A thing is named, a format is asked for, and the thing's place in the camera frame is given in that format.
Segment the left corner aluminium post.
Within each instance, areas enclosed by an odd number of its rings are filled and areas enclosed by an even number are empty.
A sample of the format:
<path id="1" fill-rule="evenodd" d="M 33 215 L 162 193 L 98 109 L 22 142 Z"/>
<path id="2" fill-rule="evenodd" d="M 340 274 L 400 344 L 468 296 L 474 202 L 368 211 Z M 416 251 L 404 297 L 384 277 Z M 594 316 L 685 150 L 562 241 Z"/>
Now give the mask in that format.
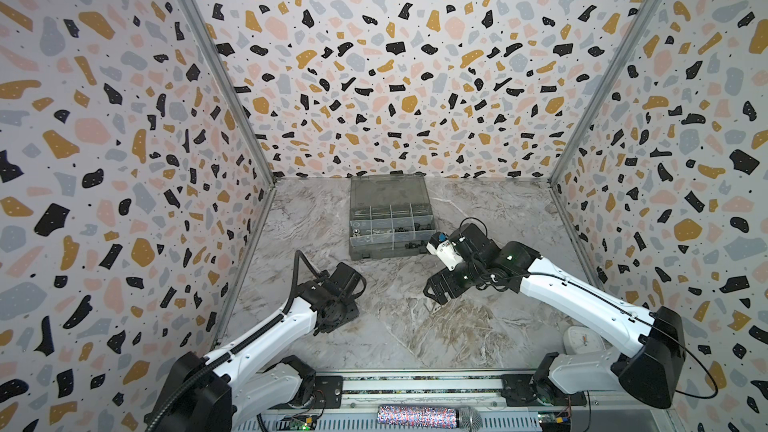
<path id="1" fill-rule="evenodd" d="M 218 54 L 214 40 L 210 37 L 195 0 L 178 0 L 178 7 L 185 15 L 192 35 L 199 44 L 203 58 L 208 63 L 211 74 L 216 80 L 221 93 L 233 114 L 235 123 L 239 127 L 243 140 L 248 146 L 254 160 L 254 167 L 258 177 L 265 183 L 267 189 L 275 186 L 275 178 L 270 171 L 261 147 L 254 134 L 251 124 L 246 117 L 243 105 L 238 100 L 235 88 L 230 80 Z"/>

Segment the right corner aluminium post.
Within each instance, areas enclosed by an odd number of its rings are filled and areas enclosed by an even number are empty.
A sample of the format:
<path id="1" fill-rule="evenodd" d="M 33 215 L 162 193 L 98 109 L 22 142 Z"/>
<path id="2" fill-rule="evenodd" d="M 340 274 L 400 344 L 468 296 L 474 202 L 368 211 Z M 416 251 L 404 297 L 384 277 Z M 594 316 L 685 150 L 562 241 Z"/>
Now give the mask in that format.
<path id="1" fill-rule="evenodd" d="M 552 190 L 556 189 L 556 184 L 565 176 L 567 166 L 576 154 L 580 141 L 588 134 L 589 126 L 597 117 L 621 71 L 633 56 L 634 48 L 640 42 L 644 30 L 650 19 L 654 16 L 661 1 L 662 0 L 644 0 L 640 5 L 635 19 L 630 24 L 612 61 L 607 67 L 606 72 L 603 74 L 603 78 L 598 82 L 597 88 L 591 96 L 586 111 L 573 129 L 573 134 L 548 179 L 548 185 Z"/>

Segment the corner aluminium post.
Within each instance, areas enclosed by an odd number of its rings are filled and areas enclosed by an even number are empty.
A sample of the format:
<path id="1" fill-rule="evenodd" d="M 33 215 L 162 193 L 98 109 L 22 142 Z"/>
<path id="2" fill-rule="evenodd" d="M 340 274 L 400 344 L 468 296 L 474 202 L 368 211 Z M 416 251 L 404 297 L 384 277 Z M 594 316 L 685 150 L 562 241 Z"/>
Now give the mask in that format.
<path id="1" fill-rule="evenodd" d="M 203 58 L 208 63 L 211 74 L 216 80 L 221 93 L 233 114 L 235 123 L 239 127 L 243 140 L 248 146 L 254 160 L 254 167 L 258 177 L 265 183 L 267 189 L 275 186 L 275 178 L 270 171 L 261 147 L 254 134 L 251 124 L 246 117 L 243 105 L 238 100 L 235 88 L 230 80 L 218 54 L 214 40 L 210 37 L 195 0 L 178 0 L 178 7 L 185 15 L 192 35 L 199 44 Z"/>
<path id="2" fill-rule="evenodd" d="M 567 166 L 576 154 L 580 141 L 588 134 L 589 126 L 597 117 L 621 71 L 633 56 L 634 48 L 640 42 L 644 30 L 650 19 L 654 16 L 661 1 L 662 0 L 644 0 L 640 5 L 635 19 L 630 24 L 612 61 L 607 67 L 606 72 L 603 74 L 603 78 L 598 82 L 597 88 L 591 96 L 586 111 L 573 129 L 573 134 L 548 179 L 548 185 L 552 190 L 556 189 L 556 184 L 565 176 Z"/>

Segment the white square clock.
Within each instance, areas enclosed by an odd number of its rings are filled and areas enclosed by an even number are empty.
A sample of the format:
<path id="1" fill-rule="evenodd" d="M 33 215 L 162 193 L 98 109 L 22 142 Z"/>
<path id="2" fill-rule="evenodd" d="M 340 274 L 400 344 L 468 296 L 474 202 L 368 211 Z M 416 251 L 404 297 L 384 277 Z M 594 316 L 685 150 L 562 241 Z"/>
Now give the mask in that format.
<path id="1" fill-rule="evenodd" d="M 569 327 L 563 334 L 563 344 L 567 355 L 588 354 L 606 349 L 602 337 L 584 326 Z"/>

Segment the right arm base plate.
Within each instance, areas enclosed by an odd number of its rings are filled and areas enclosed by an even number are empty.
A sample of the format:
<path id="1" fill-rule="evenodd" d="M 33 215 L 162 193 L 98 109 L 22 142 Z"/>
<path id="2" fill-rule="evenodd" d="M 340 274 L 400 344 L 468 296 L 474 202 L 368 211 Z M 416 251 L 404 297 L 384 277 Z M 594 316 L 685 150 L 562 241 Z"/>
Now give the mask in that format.
<path id="1" fill-rule="evenodd" d="M 566 394 L 548 379 L 536 379 L 533 374 L 504 374 L 501 376 L 501 396 L 508 407 L 523 406 L 586 406 L 584 393 Z"/>

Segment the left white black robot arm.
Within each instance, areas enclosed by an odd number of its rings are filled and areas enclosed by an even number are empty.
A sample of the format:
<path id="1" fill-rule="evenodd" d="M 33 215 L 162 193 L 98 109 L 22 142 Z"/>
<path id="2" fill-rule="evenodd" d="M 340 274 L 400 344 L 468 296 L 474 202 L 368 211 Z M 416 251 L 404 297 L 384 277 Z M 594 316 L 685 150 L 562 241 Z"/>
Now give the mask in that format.
<path id="1" fill-rule="evenodd" d="M 144 419 L 147 430 L 231 431 L 277 406 L 304 412 L 327 404 L 316 370 L 295 355 L 279 355 L 304 336 L 355 320 L 367 281 L 340 262 L 333 272 L 312 269 L 312 279 L 300 283 L 307 262 L 296 253 L 288 298 L 269 317 L 203 356 L 188 352 L 174 362 Z"/>

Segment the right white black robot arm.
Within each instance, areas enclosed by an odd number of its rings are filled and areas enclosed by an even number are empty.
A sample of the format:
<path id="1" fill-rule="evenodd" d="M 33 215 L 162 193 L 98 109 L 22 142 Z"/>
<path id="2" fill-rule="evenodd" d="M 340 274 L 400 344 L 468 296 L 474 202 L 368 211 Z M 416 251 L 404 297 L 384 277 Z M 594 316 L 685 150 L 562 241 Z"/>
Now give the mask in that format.
<path id="1" fill-rule="evenodd" d="M 574 394 L 623 391 L 658 409 L 671 407 L 686 359 L 682 319 L 665 306 L 651 312 L 584 282 L 516 241 L 498 246 L 475 224 L 436 232 L 427 251 L 443 269 L 423 289 L 444 304 L 471 288 L 511 291 L 567 314 L 609 343 L 603 351 L 548 353 L 516 399 L 554 404 Z"/>

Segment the clear plastic compartment organizer box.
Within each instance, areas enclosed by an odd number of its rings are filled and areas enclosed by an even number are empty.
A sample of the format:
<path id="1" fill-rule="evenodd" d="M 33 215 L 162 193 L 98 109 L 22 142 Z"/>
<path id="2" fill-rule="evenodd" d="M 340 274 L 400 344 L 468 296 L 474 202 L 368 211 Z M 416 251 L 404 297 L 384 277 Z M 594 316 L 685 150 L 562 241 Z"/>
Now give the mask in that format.
<path id="1" fill-rule="evenodd" d="M 436 220 L 424 177 L 352 178 L 348 232 L 355 261 L 425 254 Z"/>

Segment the aluminium front rail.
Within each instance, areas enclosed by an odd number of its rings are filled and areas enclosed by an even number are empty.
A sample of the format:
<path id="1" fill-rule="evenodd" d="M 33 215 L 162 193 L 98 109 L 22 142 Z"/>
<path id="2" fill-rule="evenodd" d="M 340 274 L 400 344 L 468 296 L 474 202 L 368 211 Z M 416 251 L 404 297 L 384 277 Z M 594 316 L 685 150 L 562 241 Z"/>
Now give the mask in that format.
<path id="1" fill-rule="evenodd" d="M 381 425 L 381 405 L 471 407 L 480 431 L 681 431 L 673 410 L 653 409 L 622 392 L 589 392 L 586 406 L 508 407 L 501 376 L 523 370 L 332 371 L 344 378 L 339 409 L 267 410 L 231 431 L 464 431 Z"/>

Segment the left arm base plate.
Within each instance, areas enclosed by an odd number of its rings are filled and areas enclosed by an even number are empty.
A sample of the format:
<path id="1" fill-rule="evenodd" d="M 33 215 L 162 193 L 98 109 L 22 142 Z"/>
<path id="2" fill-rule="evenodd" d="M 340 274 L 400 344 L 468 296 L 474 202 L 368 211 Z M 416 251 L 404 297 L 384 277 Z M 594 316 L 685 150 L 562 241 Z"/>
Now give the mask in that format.
<path id="1" fill-rule="evenodd" d="M 271 407 L 269 412 L 339 409 L 343 388 L 344 378 L 341 375 L 320 375 L 309 381 L 304 380 L 292 399 Z"/>

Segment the glitter handheld microphone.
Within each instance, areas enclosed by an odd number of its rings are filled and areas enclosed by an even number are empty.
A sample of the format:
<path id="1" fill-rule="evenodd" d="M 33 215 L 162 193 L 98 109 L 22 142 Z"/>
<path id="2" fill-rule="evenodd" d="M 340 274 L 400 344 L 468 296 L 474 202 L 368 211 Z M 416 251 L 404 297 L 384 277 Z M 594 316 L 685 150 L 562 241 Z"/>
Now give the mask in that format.
<path id="1" fill-rule="evenodd" d="M 483 420 L 471 407 L 381 405 L 376 421 L 381 425 L 445 430 L 480 431 Z"/>

